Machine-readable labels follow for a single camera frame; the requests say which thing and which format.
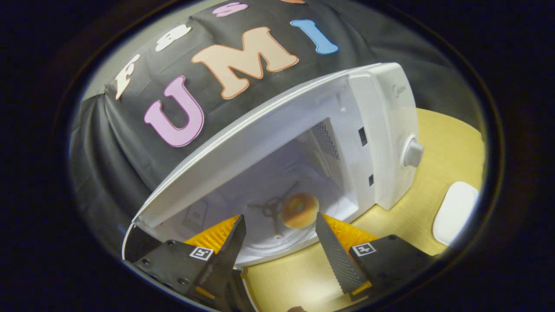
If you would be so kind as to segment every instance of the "microwave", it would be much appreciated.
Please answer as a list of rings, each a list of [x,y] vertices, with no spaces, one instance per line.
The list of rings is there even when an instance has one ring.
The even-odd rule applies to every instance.
[[[289,228],[287,197],[309,193],[319,211],[350,223],[375,204],[389,210],[422,158],[409,81],[397,63],[332,73],[287,90],[232,122],[187,156],[137,212],[122,258],[140,229],[152,241],[186,241],[242,214],[237,267],[318,241],[315,224]]]

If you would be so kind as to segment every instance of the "white mouse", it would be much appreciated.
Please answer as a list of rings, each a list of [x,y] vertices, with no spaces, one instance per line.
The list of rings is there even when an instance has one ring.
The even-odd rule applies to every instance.
[[[472,215],[478,190],[465,182],[455,182],[441,203],[433,222],[433,236],[442,244],[451,245]]]

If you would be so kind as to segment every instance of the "donut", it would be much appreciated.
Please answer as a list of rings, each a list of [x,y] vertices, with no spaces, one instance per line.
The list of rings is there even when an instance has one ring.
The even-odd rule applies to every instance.
[[[281,221],[291,229],[306,228],[316,221],[320,210],[318,198],[310,193],[299,193],[291,196],[281,211]]]

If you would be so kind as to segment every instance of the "orange soft pad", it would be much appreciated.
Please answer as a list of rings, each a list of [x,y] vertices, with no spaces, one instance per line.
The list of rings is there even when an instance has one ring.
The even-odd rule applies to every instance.
[[[361,229],[355,228],[349,223],[339,221],[325,214],[322,214],[322,217],[324,217],[327,224],[330,226],[331,230],[341,243],[341,246],[343,246],[343,249],[347,253],[349,253],[349,249],[352,246],[357,246],[378,239],[378,237]]]
[[[205,229],[199,234],[186,240],[185,244],[213,249],[214,253],[218,254],[239,216],[240,215],[236,215],[216,224],[211,228]]]

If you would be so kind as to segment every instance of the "beige letter m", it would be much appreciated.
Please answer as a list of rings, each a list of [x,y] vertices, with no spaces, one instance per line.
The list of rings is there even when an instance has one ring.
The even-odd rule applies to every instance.
[[[216,76],[224,90],[221,97],[230,99],[249,86],[248,79],[239,79],[231,69],[256,79],[264,75],[260,56],[264,57],[269,72],[279,72],[295,65],[299,58],[289,54],[270,35],[268,27],[259,27],[243,33],[243,50],[215,44],[193,56],[193,63],[204,63]]]

